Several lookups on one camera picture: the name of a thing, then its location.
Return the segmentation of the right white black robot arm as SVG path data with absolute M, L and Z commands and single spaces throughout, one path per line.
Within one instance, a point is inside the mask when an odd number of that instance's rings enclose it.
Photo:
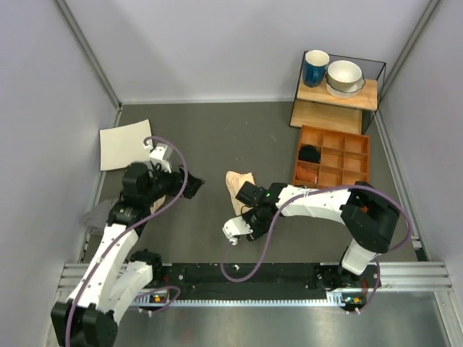
M 399 209 L 368 183 L 313 189 L 273 183 L 268 189 L 245 182 L 236 198 L 247 212 L 225 222 L 224 235 L 232 245 L 241 236 L 254 241 L 274 225 L 274 216 L 305 216 L 332 220 L 347 227 L 352 241 L 335 273 L 324 270 L 319 283 L 325 289 L 354 287 L 368 264 L 389 251 L 399 220 Z

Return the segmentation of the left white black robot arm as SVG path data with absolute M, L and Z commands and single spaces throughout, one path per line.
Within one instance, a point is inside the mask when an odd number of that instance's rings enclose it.
M 191 199 L 204 184 L 179 168 L 133 163 L 122 177 L 119 199 L 110 208 L 103 236 L 74 291 L 56 302 L 51 321 L 60 346 L 112 346 L 119 324 L 140 291 L 159 285 L 164 270 L 159 254 L 131 253 L 146 223 L 155 216 L 152 205 L 166 196 Z

